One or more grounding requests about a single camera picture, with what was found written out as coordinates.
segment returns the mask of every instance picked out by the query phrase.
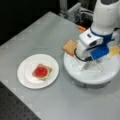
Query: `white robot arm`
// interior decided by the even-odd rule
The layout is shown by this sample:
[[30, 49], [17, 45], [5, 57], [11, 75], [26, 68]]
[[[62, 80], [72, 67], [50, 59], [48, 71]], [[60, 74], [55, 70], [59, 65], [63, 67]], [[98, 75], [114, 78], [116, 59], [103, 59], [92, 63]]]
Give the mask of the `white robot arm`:
[[107, 55], [108, 44], [119, 40], [119, 33], [114, 30], [119, 16], [119, 0], [98, 0], [92, 26], [79, 36], [76, 57], [87, 62]]

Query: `gray table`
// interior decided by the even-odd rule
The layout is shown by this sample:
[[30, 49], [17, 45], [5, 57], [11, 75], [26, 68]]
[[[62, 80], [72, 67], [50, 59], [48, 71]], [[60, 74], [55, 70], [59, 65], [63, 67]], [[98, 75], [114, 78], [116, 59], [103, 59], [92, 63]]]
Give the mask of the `gray table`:
[[[0, 80], [42, 120], [120, 120], [119, 76], [105, 88], [87, 90], [74, 85], [64, 68], [61, 46], [79, 34], [75, 24], [49, 12], [0, 47]], [[59, 76], [49, 87], [28, 89], [18, 81], [18, 66], [41, 53], [58, 61]]]

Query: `round white base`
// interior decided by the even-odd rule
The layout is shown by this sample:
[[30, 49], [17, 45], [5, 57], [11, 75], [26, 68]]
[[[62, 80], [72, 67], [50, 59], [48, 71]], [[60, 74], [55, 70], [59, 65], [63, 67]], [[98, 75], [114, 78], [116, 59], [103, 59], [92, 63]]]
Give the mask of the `round white base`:
[[104, 57], [102, 61], [89, 63], [79, 61], [66, 53], [64, 55], [64, 66], [69, 75], [79, 82], [90, 85], [104, 84], [111, 81], [120, 70], [119, 61], [119, 54]]

